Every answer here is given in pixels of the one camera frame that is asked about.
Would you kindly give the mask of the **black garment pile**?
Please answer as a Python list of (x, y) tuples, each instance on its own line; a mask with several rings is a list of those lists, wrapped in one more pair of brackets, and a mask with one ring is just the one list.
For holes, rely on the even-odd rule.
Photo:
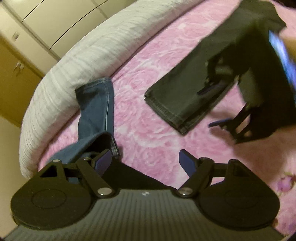
[(111, 162), (109, 168), (102, 175), (102, 179), (114, 191), (118, 191), (119, 189), (176, 190), (174, 187), (167, 186), (118, 160)]

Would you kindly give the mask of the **dark grey jeans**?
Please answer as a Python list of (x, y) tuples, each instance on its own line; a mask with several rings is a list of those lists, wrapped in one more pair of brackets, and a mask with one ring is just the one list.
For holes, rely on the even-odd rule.
[(285, 22), (268, 1), (241, 1), (168, 74), (144, 94), (145, 102), (180, 134), (187, 134), (232, 88), (242, 74), (236, 42), (254, 24), (279, 33)]

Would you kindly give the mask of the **pink floral bedspread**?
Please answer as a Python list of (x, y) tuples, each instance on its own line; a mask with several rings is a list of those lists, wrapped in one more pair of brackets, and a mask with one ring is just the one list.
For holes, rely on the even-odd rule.
[(104, 176), (113, 186), (178, 187), (179, 151), (227, 163), (238, 159), (280, 199), (273, 226), (295, 231), (295, 88), (277, 50), (285, 18), (270, 1), (241, 1), (185, 57), (172, 59), (167, 28), (112, 79), (76, 88), (78, 138), (53, 155), (63, 163), (98, 152), (110, 132), (121, 156)]

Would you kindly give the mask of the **brown wooden door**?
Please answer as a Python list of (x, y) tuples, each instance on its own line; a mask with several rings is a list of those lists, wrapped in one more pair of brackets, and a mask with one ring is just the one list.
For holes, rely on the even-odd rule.
[(1, 115), (20, 127), (44, 74), (1, 37)]

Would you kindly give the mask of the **blue denim jeans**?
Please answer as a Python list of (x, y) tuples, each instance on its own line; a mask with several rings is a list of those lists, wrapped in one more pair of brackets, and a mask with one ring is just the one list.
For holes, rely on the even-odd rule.
[(120, 157), (114, 133), (114, 90), (110, 78), (101, 78), (75, 90), (80, 108), (78, 141), (52, 156), (64, 164), (78, 159), (91, 161), (105, 149), (111, 150), (112, 160)]

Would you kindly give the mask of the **white rolled duvet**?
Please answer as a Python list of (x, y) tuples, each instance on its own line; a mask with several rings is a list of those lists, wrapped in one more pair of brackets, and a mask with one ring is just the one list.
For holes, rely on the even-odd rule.
[(111, 76), (146, 41), (198, 1), (136, 1), (75, 44), (38, 84), (22, 121), (19, 163), (38, 170), (49, 141), (78, 111), (75, 89)]

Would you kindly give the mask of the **cream wardrobe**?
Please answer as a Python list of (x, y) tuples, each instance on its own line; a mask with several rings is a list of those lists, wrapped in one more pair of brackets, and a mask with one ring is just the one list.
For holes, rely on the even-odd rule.
[(94, 28), (132, 3), (134, 0), (3, 1), (57, 61)]

